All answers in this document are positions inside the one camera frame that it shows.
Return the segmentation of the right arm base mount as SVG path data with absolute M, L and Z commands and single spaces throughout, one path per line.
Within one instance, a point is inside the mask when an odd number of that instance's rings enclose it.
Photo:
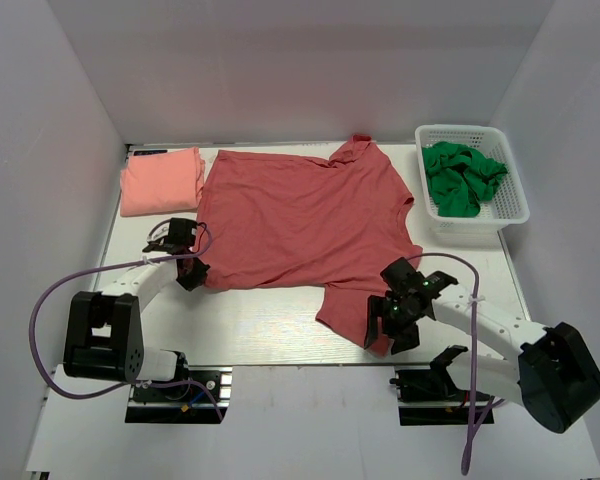
M 398 401 L 402 427 L 466 426 L 470 420 L 468 387 L 460 387 L 447 371 L 452 361 L 469 351 L 447 347 L 426 366 L 397 368 L 389 379 Z

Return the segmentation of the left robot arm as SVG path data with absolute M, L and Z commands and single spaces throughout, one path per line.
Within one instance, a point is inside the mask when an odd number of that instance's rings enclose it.
M 192 378 L 185 369 L 186 356 L 147 346 L 141 316 L 169 285 L 186 291 L 202 286 L 210 266 L 200 255 L 211 242 L 206 223 L 172 218 L 167 233 L 149 240 L 141 259 L 123 266 L 119 278 L 99 291 L 75 294 L 64 347 L 65 373 L 128 384 L 151 382 L 168 398 L 185 396 Z

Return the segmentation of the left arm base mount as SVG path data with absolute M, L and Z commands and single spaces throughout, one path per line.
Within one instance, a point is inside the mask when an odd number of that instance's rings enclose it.
M 232 368 L 191 369 L 190 378 L 201 383 L 214 398 L 224 416 L 228 410 Z M 203 389 L 195 385 L 174 388 L 132 388 L 129 395 L 125 422 L 127 424 L 218 425 L 213 403 Z

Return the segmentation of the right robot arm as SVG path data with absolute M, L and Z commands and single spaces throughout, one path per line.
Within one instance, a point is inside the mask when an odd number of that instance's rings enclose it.
M 424 369 L 399 371 L 390 382 L 401 401 L 494 397 L 522 406 L 554 433 L 567 431 L 600 401 L 600 370 L 575 327 L 523 320 L 447 273 L 423 275 L 404 257 L 381 277 L 388 289 L 367 300 L 366 348 L 381 335 L 391 340 L 392 353 L 416 348 L 423 318 L 451 326 L 471 341 L 447 347 Z

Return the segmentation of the red t-shirt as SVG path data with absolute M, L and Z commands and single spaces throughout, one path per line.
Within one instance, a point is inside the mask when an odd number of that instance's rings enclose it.
M 382 270 L 400 257 L 419 261 L 406 225 L 414 202 L 366 135 L 327 159 L 221 150 L 197 212 L 212 235 L 206 285 L 321 286 L 317 321 L 362 346 L 368 298 L 386 290 Z

